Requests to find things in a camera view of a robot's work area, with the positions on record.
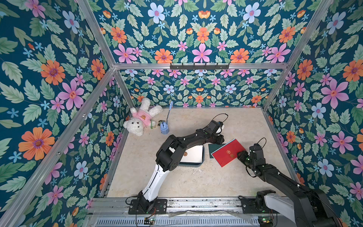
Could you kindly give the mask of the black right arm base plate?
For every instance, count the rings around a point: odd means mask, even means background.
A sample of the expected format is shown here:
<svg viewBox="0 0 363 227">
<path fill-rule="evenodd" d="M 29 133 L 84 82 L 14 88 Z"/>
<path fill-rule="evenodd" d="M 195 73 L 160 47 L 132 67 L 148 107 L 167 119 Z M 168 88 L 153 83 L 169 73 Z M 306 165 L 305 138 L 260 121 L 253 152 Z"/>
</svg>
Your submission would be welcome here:
<svg viewBox="0 0 363 227">
<path fill-rule="evenodd" d="M 260 201 L 256 203 L 256 198 L 238 196 L 238 199 L 241 202 L 243 214 L 278 214 L 275 210 L 262 205 Z"/>
</svg>

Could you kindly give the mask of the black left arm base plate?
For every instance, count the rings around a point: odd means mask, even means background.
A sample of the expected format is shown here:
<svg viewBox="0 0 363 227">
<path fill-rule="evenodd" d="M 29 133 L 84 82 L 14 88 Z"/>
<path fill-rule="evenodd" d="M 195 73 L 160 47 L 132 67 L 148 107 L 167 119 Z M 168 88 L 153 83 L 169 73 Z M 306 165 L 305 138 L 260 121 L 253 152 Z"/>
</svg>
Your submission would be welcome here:
<svg viewBox="0 0 363 227">
<path fill-rule="evenodd" d="M 152 202 L 134 199 L 130 202 L 128 214 L 166 214 L 167 202 L 167 199 L 155 199 Z"/>
</svg>

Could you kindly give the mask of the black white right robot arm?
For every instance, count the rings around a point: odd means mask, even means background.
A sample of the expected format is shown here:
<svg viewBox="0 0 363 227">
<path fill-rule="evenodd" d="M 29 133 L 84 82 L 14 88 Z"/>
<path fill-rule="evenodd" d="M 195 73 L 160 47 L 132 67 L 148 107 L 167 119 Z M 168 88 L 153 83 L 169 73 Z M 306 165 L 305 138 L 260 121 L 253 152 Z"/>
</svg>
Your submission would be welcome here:
<svg viewBox="0 0 363 227">
<path fill-rule="evenodd" d="M 266 213 L 275 211 L 292 221 L 298 227 L 341 227 L 342 221 L 335 214 L 326 194 L 320 189 L 310 189 L 289 178 L 274 165 L 266 163 L 262 147 L 255 143 L 249 151 L 237 153 L 238 160 L 252 177 L 273 185 L 284 194 L 274 190 L 259 191 L 253 201 L 240 196 L 244 209 Z"/>
</svg>

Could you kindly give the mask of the red envelope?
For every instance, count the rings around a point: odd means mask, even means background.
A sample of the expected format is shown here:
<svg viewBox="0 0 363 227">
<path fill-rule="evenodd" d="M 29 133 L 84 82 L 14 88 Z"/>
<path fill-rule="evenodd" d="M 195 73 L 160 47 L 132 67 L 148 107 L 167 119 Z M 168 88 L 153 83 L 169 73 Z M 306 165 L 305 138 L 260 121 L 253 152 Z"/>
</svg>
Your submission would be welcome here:
<svg viewBox="0 0 363 227">
<path fill-rule="evenodd" d="M 243 151 L 246 151 L 244 146 L 237 139 L 233 139 L 213 151 L 211 155 L 221 167 L 224 167 L 236 159 L 239 152 Z"/>
</svg>

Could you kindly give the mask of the dark green envelope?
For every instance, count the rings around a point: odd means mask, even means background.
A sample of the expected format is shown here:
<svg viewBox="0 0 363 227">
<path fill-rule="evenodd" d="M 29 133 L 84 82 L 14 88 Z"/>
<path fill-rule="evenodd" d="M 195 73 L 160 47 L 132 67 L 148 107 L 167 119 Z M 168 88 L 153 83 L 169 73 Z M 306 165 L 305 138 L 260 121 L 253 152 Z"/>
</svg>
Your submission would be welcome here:
<svg viewBox="0 0 363 227">
<path fill-rule="evenodd" d="M 225 143 L 222 143 L 221 145 L 218 145 L 218 144 L 209 144 L 208 145 L 209 158 L 210 159 L 213 159 L 214 157 L 212 156 L 212 153 L 214 153 L 215 151 L 217 151 L 218 149 L 220 149 L 223 146 L 225 146 Z"/>
</svg>

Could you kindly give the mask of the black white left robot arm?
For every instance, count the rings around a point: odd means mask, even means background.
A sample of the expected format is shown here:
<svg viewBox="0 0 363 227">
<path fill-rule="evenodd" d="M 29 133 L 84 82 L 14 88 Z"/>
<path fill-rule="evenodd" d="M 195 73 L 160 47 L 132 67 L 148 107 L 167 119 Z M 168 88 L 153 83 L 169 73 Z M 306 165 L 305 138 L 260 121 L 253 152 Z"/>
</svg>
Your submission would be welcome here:
<svg viewBox="0 0 363 227">
<path fill-rule="evenodd" d="M 224 142 L 224 136 L 221 134 L 223 127 L 223 122 L 211 120 L 206 127 L 197 129 L 190 135 L 184 137 L 170 135 L 156 154 L 153 175 L 147 186 L 137 196 L 138 207 L 145 212 L 152 209 L 164 180 L 179 166 L 186 150 L 206 143 L 221 145 Z"/>
</svg>

